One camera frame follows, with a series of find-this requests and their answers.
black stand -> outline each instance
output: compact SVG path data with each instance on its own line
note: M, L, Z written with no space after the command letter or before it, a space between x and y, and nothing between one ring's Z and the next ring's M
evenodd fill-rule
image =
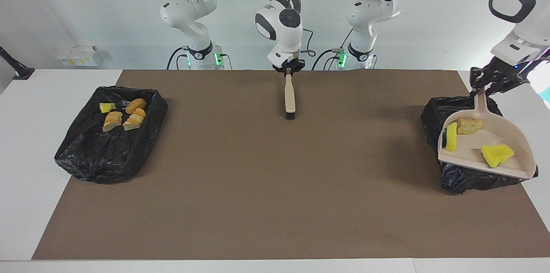
M35 70L34 68L26 67L24 64L17 61L10 54L8 54L2 46L0 46L0 56L15 70L15 75L13 77L14 80L26 80L31 77Z

green light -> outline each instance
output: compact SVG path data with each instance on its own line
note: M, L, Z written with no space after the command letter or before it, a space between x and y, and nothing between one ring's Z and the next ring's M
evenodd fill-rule
M339 52L340 57L338 57L338 67L340 69L344 69L345 61L348 59L348 54L344 53L344 51Z
M214 53L214 56L216 57L216 64L217 64L217 65L222 65L222 64L223 64L223 59L222 59L222 57L220 57L220 55L219 55L219 54L216 54L216 53Z

